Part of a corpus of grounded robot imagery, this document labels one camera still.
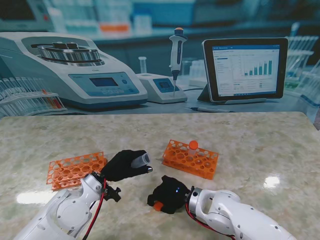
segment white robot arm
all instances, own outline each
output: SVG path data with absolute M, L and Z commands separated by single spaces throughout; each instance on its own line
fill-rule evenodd
M 207 214 L 205 204 L 211 202 Z M 276 221 L 240 202 L 240 197 L 228 190 L 191 189 L 187 212 L 201 218 L 210 228 L 236 240 L 296 240 Z
M 14 240 L 75 240 L 92 217 L 90 206 L 101 198 L 103 186 L 95 173 L 81 179 L 78 190 L 59 191 Z M 120 189 L 106 188 L 105 200 L 120 200 Z

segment orange test tube rack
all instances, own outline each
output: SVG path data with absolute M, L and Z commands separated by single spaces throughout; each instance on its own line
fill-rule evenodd
M 191 141 L 190 147 L 189 144 L 171 139 L 164 151 L 162 164 L 212 180 L 216 172 L 219 153 L 197 147 L 195 153 L 190 154 L 193 152 L 195 143 Z
M 54 191 L 79 186 L 80 179 L 93 171 L 99 173 L 107 162 L 103 152 L 51 161 L 46 184 L 52 184 Z

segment granite table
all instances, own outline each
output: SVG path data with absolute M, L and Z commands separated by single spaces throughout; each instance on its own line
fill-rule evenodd
M 213 180 L 162 165 L 170 139 L 220 153 Z M 189 188 L 231 190 L 298 240 L 319 239 L 320 136 L 299 112 L 5 117 L 0 239 L 12 239 L 55 194 L 46 185 L 50 161 L 99 151 L 111 159 L 124 149 L 146 150 L 154 171 L 110 183 L 122 199 L 104 202 L 90 240 L 226 239 L 183 209 L 168 215 L 146 204 L 163 175 Z

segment pen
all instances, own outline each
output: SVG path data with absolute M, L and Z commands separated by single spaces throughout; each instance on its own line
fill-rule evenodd
M 204 113 L 235 113 L 235 111 L 217 109 L 217 108 L 207 108 L 207 107 L 188 107 L 193 111 L 204 112 Z

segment black glove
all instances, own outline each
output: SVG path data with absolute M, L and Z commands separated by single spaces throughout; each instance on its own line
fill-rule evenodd
M 152 170 L 152 168 L 147 165 L 139 168 L 131 167 L 132 161 L 145 153 L 145 150 L 122 150 L 118 152 L 101 170 L 101 176 L 107 181 L 118 182 L 122 179 L 150 172 L 150 169 Z
M 162 183 L 148 196 L 147 204 L 151 207 L 156 204 L 159 211 L 174 214 L 185 204 L 190 190 L 173 177 L 164 175 L 161 179 Z

